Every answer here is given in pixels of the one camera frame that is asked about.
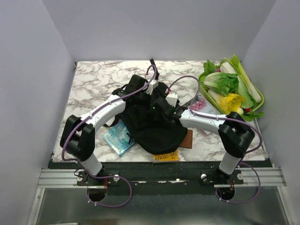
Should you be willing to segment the black backpack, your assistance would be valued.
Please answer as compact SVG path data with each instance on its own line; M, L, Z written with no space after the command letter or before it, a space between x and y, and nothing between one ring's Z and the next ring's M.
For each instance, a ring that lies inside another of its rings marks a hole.
M150 154L175 151L187 135L187 128L166 123L163 117L151 108L157 98L166 98L169 92L167 85L159 82L151 94L150 105L130 105L129 99L124 112L115 116L110 127L114 127L120 120L123 121L133 139Z

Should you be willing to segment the brown leather wallet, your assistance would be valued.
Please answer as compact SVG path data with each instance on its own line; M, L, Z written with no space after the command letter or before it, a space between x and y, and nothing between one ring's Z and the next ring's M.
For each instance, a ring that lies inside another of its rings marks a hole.
M187 135L185 136L185 138L183 139L183 141L181 142L181 144L179 146L182 148L191 149L192 143L193 143L193 130L188 129Z

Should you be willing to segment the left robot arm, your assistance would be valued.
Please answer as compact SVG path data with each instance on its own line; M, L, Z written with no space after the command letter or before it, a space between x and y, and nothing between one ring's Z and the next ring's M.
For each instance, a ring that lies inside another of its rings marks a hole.
M95 109L79 117L69 116L60 139L62 159L67 161L64 158L65 152L71 154L88 172L88 180L93 185L101 184L104 179L101 171L103 166L94 154L96 132L108 120L124 112L131 97L138 94L149 97L157 85L155 77L147 81L141 76L133 75L128 84L114 90L109 98Z

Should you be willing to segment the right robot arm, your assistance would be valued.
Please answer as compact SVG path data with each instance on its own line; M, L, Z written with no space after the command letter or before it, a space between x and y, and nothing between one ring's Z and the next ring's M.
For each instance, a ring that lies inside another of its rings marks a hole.
M218 134L226 153L216 171L218 182L225 184L233 178L233 171L245 156L255 133L242 117L231 112L229 115L212 115L193 112L190 108L170 105L160 97L151 106L159 113L166 123L181 125L184 128L199 128Z

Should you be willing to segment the white book pink flowers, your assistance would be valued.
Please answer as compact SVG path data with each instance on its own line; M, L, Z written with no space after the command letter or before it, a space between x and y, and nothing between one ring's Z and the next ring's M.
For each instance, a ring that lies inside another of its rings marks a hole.
M184 107L189 107L192 99L183 104ZM221 114L205 97L202 95L197 95L195 101L192 104L192 110L198 113L207 113L207 114L214 114L219 115ZM198 131L207 138L211 132L205 131L203 129L198 128Z

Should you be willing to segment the teal fantasy book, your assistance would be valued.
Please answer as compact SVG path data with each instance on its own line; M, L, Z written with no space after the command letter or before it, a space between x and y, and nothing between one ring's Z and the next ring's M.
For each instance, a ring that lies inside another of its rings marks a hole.
M121 120L103 134L103 138L119 157L122 157L135 144L135 140Z

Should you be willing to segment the orange treehouse book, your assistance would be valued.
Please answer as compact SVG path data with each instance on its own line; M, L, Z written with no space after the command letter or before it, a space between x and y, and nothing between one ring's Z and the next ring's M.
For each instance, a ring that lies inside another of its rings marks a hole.
M178 151L153 155L153 160L154 162L177 162L179 160Z

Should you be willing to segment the napa cabbage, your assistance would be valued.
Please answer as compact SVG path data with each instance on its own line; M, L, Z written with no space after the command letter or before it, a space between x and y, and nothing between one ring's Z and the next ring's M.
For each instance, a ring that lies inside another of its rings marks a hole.
M214 72L206 76L203 84L222 96L227 96L237 90L239 81L236 74Z

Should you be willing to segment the yellow flower vegetable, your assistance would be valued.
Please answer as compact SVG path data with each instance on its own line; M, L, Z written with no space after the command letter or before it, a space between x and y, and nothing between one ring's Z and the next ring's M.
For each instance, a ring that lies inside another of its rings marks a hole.
M242 103L246 99L242 96L239 96L234 93L229 93L225 97L221 97L219 99L219 105L222 108L222 110L225 112L225 114L230 114L231 112L238 113L240 115L243 114L243 110L241 108Z

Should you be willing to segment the white daikon radish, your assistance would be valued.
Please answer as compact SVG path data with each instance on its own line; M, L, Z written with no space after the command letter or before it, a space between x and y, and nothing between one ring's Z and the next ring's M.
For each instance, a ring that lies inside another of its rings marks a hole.
M235 69L228 62L222 63L222 65L220 66L220 72L227 74L237 74Z

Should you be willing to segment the green celery stalk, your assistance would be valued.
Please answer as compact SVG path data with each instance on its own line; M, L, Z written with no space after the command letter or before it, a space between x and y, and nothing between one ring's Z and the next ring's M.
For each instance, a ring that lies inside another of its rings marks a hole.
M225 60L235 69L237 74L240 76L242 81L244 82L248 92L251 94L253 99L256 101L256 103L260 103L262 98L260 94L258 93L257 89L255 86L252 84L250 81L246 71L244 70L240 59L237 55L233 55L231 59L225 58Z

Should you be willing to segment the aluminium mounting rail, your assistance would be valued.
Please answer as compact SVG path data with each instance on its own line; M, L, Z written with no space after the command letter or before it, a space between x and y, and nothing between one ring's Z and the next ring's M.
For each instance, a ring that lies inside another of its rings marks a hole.
M105 180L95 180L92 178L79 178L74 175L74 170L45 169L40 173L38 188L92 188L105 189L119 184L120 173L112 174L112 180L107 183ZM188 178L167 178L164 180L143 179L130 181L134 186L139 184L158 185L158 184L184 184L187 185L192 179ZM216 188L228 187L279 187L286 186L285 178L280 168L239 168L234 172L233 178L227 184L214 185Z

